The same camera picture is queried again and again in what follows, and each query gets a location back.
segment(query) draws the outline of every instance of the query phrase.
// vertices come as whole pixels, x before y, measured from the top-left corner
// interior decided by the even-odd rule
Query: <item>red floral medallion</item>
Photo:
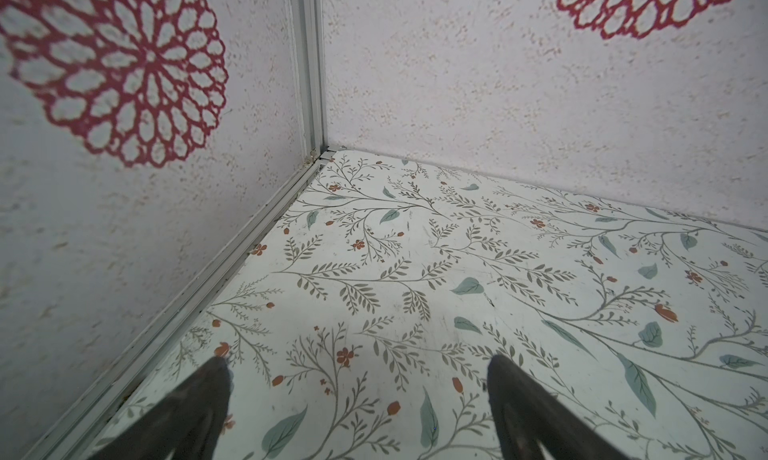
[[[224,108],[206,0],[0,0],[11,75],[54,124],[128,167],[185,159]]]
[[[604,39],[629,35],[641,39],[652,30],[682,27],[710,5],[730,0],[558,0],[577,29],[600,30]]]

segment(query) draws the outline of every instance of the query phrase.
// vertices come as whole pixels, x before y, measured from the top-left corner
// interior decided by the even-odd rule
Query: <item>floral patterned floor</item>
[[[102,432],[212,355],[216,458],[500,458],[509,355],[636,458],[768,458],[768,234],[341,151]]]

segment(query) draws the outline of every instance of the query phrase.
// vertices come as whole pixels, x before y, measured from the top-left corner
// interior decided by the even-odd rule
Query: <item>orange flower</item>
[[[224,420],[224,425],[221,426],[221,435],[224,435],[224,433],[227,430],[231,430],[232,427],[235,426],[235,421],[232,419],[232,414],[226,416],[226,419]]]
[[[665,320],[668,320],[672,323],[677,322],[677,313],[669,310],[664,305],[657,303],[656,307],[654,307],[654,310],[656,311],[656,313],[664,317]]]
[[[226,356],[230,352],[230,344],[227,342],[221,342],[216,349],[214,349],[215,356]]]
[[[694,271],[685,271],[685,273],[687,273],[685,278],[693,283],[699,284],[701,283],[702,280],[704,280],[703,278],[701,278],[701,275],[699,275]]]
[[[343,363],[344,366],[350,366],[350,360],[355,357],[355,351],[349,350],[346,347],[336,352],[336,361],[338,363]]]
[[[253,249],[250,253],[251,255],[261,255],[266,250],[266,245],[258,244],[256,245],[256,248]]]
[[[386,408],[386,412],[389,416],[396,415],[400,411],[400,402],[392,402]]]

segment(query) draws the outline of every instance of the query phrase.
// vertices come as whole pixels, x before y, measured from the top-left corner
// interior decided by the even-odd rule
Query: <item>wall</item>
[[[300,167],[290,32],[286,0],[0,0],[0,457]]]
[[[322,0],[333,145],[768,227],[768,0]]]

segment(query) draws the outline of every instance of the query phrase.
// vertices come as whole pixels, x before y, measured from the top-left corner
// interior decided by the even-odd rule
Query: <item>red flower print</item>
[[[696,285],[698,285],[699,283],[701,283],[702,280],[704,280],[703,278],[701,278],[701,275],[699,275],[694,271],[685,271],[685,273],[687,273],[685,278],[693,283],[696,283]]]
[[[615,35],[641,39],[651,30],[682,27],[710,5],[730,0],[558,0],[577,29],[600,30],[604,39]]]
[[[92,154],[162,167],[204,147],[226,100],[206,0],[0,0],[11,76]]]
[[[235,421],[232,419],[232,414],[226,416],[224,425],[221,426],[221,435],[224,435],[227,430],[231,430],[235,426]]]
[[[256,248],[253,249],[250,254],[251,255],[261,255],[266,250],[266,245],[258,244],[256,245]]]
[[[230,352],[230,344],[227,342],[219,343],[219,346],[214,349],[215,356],[226,356]]]
[[[350,366],[350,360],[355,357],[354,350],[348,350],[346,347],[336,352],[336,361],[344,366]]]
[[[656,307],[654,307],[654,310],[656,311],[656,313],[664,317],[665,320],[668,320],[673,323],[677,322],[677,313],[669,310],[664,305],[657,303]]]
[[[392,402],[386,408],[386,413],[389,416],[397,415],[399,411],[400,411],[400,402]]]

